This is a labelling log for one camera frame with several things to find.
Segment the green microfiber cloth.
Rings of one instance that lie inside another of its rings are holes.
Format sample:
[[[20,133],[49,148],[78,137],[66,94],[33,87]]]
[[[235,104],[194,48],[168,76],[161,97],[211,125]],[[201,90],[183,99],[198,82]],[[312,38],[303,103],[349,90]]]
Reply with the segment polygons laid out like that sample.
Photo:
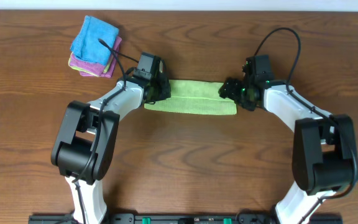
[[[171,97],[145,104],[152,111],[201,115],[235,115],[237,106],[229,98],[221,98],[218,90],[223,83],[194,80],[170,80]]]

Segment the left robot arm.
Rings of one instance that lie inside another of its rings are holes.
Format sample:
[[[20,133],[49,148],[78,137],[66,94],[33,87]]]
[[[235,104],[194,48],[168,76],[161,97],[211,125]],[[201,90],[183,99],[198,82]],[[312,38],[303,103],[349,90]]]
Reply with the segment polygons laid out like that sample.
[[[144,103],[165,100],[170,95],[165,72],[137,69],[97,100],[68,104],[51,163],[58,167],[71,189],[75,208],[69,222],[107,222],[102,179],[112,162],[119,123]]]

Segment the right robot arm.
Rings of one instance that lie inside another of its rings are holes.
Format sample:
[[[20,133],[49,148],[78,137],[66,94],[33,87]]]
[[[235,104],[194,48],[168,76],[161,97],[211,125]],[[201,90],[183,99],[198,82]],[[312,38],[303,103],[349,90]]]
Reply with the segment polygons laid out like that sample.
[[[221,98],[253,111],[260,107],[293,131],[291,169],[294,183],[270,213],[247,212],[239,223],[342,223],[335,214],[317,214],[327,200],[346,196],[358,181],[354,125],[346,114],[321,110],[283,80],[270,74],[228,78]]]

